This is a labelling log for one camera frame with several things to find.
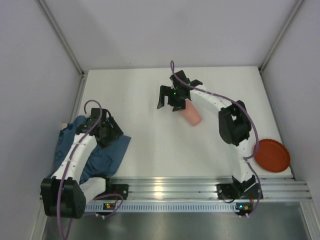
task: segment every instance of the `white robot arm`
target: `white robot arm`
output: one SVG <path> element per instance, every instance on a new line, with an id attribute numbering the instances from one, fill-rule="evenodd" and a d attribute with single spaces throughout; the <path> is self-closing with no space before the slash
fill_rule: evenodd
<path id="1" fill-rule="evenodd" d="M 87 160 L 91 154 L 91 152 L 97 146 L 97 141 L 95 136 L 87 135 L 81 143 L 79 140 L 85 135 L 85 133 L 80 133 L 74 136 L 73 144 L 66 155 L 64 161 L 61 163 L 58 170 L 52 175 L 51 178 L 55 178 L 57 180 L 61 180 L 64 174 L 64 171 L 67 166 L 67 162 L 70 161 L 68 171 L 64 180 L 68 178 L 72 178 L 75 180 L 82 190 L 86 202 L 90 202 L 94 197 L 103 193 L 106 190 L 106 180 L 101 177 L 92 177 L 85 183 L 80 185 L 80 177 L 84 170 L 84 167 L 87 163 Z M 70 155 L 72 154 L 73 149 L 78 145 L 76 151 L 72 158 L 70 159 Z"/>
<path id="2" fill-rule="evenodd" d="M 157 108 L 160 109 L 165 105 L 165 96 L 168 96 L 167 103 L 173 107 L 173 112 L 185 109 L 186 99 L 199 103 L 218 117 L 221 138 L 225 143 L 230 144 L 237 153 L 237 157 L 232 159 L 231 165 L 233 183 L 217 185 L 218 197 L 222 200 L 247 198 L 253 189 L 256 194 L 259 189 L 255 175 L 244 159 L 250 155 L 248 139 L 252 129 L 249 119 L 243 112 L 246 110 L 245 104 L 240 100 L 235 104 L 224 98 L 208 94 L 209 91 L 202 82 L 190 81 L 182 70 L 174 73 L 170 79 L 172 86 L 162 85 L 160 87 Z"/>
<path id="3" fill-rule="evenodd" d="M 198 89 L 202 89 L 204 91 L 208 91 L 204 85 L 198 85 Z M 209 95 L 205 92 L 201 92 L 198 90 L 190 91 L 190 99 L 193 102 L 199 103 L 204 106 L 207 110 L 213 113 L 217 118 L 219 117 L 219 111 L 221 109 L 226 109 L 232 104 L 220 97 Z M 232 164 L 232 172 L 233 177 L 237 179 L 240 183 L 249 180 L 253 173 L 250 170 L 248 164 L 244 160 L 244 157 L 250 155 L 248 153 L 248 140 L 245 139 L 239 143 L 238 146 L 232 145 L 237 153 L 237 159 L 234 159 Z"/>
<path id="4" fill-rule="evenodd" d="M 122 130 L 108 110 L 91 109 L 86 123 L 76 129 L 73 144 L 60 167 L 52 177 L 44 178 L 41 183 L 42 201 L 47 216 L 57 216 L 57 208 L 60 208 L 61 217 L 79 219 L 85 212 L 86 203 L 110 190 L 108 176 L 93 176 L 83 184 L 80 184 L 80 177 L 95 147 L 99 144 L 101 148 L 105 148 L 121 135 Z"/>

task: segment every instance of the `blue cloth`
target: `blue cloth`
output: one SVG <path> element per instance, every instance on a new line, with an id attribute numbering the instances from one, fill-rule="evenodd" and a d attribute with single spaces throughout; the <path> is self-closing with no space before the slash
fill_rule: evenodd
<path id="1" fill-rule="evenodd" d="M 65 129 L 60 131 L 55 150 L 55 171 L 66 158 L 74 142 L 77 127 L 86 121 L 87 118 L 85 116 L 78 116 L 73 123 L 68 124 Z M 93 175 L 114 175 L 125 156 L 130 140 L 131 137 L 123 135 L 114 140 L 111 145 L 106 148 L 101 148 L 97 145 L 84 166 L 80 177 L 80 184 L 85 183 Z"/>

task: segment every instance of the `red plate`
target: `red plate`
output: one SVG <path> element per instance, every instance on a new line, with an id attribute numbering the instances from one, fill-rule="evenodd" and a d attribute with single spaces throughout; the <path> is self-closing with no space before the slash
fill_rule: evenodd
<path id="1" fill-rule="evenodd" d="M 259 141 L 259 150 L 254 157 L 255 161 L 263 169 L 280 173 L 290 166 L 290 154 L 285 146 L 273 139 Z"/>

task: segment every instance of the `white table surface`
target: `white table surface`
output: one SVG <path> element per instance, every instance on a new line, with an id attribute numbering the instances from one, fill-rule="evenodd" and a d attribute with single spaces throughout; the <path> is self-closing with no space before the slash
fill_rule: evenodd
<path id="1" fill-rule="evenodd" d="M 212 92 L 242 100 L 259 139 L 281 141 L 267 95 L 254 66 L 185 67 L 190 80 L 198 79 Z M 218 119 L 196 105 L 202 122 L 192 127 L 166 105 L 157 110 L 161 85 L 171 86 L 169 68 L 90 70 L 79 115 L 94 99 L 114 116 L 124 134 L 132 137 L 117 177 L 230 177 L 233 148 L 219 135 Z M 255 145 L 251 130 L 250 145 Z M 250 161 L 261 177 L 292 177 L 291 169 L 272 173 Z"/>

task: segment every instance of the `metal extrusion bar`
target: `metal extrusion bar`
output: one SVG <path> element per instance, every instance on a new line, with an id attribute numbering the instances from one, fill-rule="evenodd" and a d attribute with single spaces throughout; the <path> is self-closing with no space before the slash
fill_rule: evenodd
<path id="1" fill-rule="evenodd" d="M 127 202 L 221 202 L 217 184 L 230 183 L 227 178 L 115 178 L 113 184 L 128 184 Z M 304 181 L 292 179 L 261 180 L 263 202 L 312 201 Z M 235 202 L 248 202 L 239 199 Z"/>
<path id="2" fill-rule="evenodd" d="M 320 240 L 320 219 L 313 202 L 301 202 L 301 210 L 312 240 Z"/>
<path id="3" fill-rule="evenodd" d="M 84 72 L 83 76 L 80 79 L 79 85 L 78 85 L 78 89 L 76 92 L 76 96 L 72 105 L 72 110 L 68 119 L 68 123 L 73 122 L 79 112 L 79 108 L 80 108 L 80 104 L 81 104 L 81 99 L 82 96 L 84 94 L 84 90 L 85 90 L 85 86 L 86 86 L 86 81 L 87 81 L 87 77 L 88 77 L 88 72 Z"/>
<path id="4" fill-rule="evenodd" d="M 70 57 L 74 67 L 76 68 L 76 70 L 78 71 L 78 73 L 80 75 L 83 75 L 84 71 L 82 70 L 78 60 L 76 59 L 74 52 L 71 50 L 71 48 L 70 48 L 70 46 L 69 46 L 64 34 L 60 30 L 60 27 L 57 24 L 55 18 L 53 17 L 53 15 L 52 15 L 50 9 L 48 8 L 48 5 L 46 4 L 45 0 L 35 0 L 35 1 L 38 4 L 38 6 L 40 7 L 40 9 L 43 12 L 44 16 L 47 18 L 49 24 L 52 26 L 52 29 L 53 29 L 54 33 L 56 34 L 57 38 L 61 42 L 65 52 Z"/>
<path id="5" fill-rule="evenodd" d="M 301 7 L 303 6 L 303 3 L 305 2 L 305 0 L 297 0 L 288 19 L 285 21 L 279 35 L 277 36 L 277 38 L 275 39 L 274 43 L 272 44 L 272 47 L 270 48 L 270 50 L 268 51 L 268 54 L 266 55 L 260 69 L 260 72 L 262 73 L 268 62 L 270 61 L 271 57 L 273 56 L 273 54 L 276 52 L 281 40 L 283 39 L 283 37 L 285 36 L 286 32 L 288 31 L 290 25 L 292 24 L 293 20 L 295 19 L 295 17 L 297 16 L 299 10 L 301 9 Z"/>

